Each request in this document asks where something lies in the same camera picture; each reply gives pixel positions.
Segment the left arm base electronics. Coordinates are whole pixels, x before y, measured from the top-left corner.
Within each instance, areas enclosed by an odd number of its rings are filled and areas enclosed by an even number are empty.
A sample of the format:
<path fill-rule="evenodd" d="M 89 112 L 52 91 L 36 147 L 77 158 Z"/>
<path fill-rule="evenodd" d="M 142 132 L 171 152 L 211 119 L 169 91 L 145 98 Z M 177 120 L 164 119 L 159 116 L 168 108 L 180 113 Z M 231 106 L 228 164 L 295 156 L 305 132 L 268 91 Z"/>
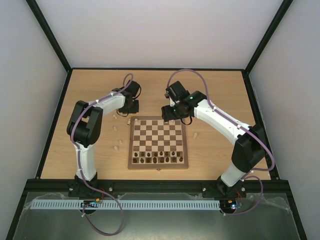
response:
<path fill-rule="evenodd" d="M 93 191 L 90 188 L 81 188 L 79 193 L 79 200 L 82 200 L 79 211 L 82 212 L 83 207 L 85 207 L 84 213 L 88 215 L 93 214 L 98 205 L 102 204 L 105 198 L 103 193 Z"/>

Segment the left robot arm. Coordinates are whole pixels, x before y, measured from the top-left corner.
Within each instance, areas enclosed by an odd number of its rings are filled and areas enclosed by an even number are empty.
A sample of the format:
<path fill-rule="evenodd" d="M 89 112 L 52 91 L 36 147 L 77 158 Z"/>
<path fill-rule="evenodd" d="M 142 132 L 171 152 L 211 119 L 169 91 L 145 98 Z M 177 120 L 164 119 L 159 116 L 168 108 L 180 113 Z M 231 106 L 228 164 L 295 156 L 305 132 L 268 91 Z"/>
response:
<path fill-rule="evenodd" d="M 90 102 L 79 100 L 72 111 L 66 132 L 76 152 L 77 171 L 70 194 L 76 197 L 93 197 L 100 194 L 98 172 L 95 166 L 95 144 L 98 141 L 103 117 L 113 111 L 135 114 L 139 111 L 137 97 L 141 86 L 129 80 L 106 96 Z"/>

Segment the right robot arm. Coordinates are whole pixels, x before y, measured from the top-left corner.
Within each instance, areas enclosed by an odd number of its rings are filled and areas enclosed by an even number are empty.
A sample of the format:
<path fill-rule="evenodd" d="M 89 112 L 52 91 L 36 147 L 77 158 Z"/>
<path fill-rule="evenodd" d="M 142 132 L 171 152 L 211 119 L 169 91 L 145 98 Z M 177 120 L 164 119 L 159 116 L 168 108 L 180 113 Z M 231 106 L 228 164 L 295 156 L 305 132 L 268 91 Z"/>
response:
<path fill-rule="evenodd" d="M 270 152 L 260 125 L 250 126 L 237 120 L 214 105 L 204 93 L 189 93 L 176 81 L 166 88 L 165 97 L 170 102 L 161 108 L 165 122 L 196 118 L 213 127 L 233 145 L 231 164 L 217 179 L 216 188 L 221 196 L 233 193 L 236 184 L 256 170 L 256 165 Z"/>

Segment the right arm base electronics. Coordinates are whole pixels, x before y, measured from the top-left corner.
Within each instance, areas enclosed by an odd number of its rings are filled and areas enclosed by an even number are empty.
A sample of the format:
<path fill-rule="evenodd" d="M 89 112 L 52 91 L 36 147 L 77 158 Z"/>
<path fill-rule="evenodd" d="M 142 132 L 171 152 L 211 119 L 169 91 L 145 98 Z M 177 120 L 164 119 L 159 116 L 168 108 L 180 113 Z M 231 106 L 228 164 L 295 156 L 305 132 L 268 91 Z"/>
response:
<path fill-rule="evenodd" d="M 220 212 L 225 215 L 235 214 L 238 209 L 243 207 L 246 197 L 247 194 L 245 192 L 235 190 L 226 199 L 219 201 Z"/>

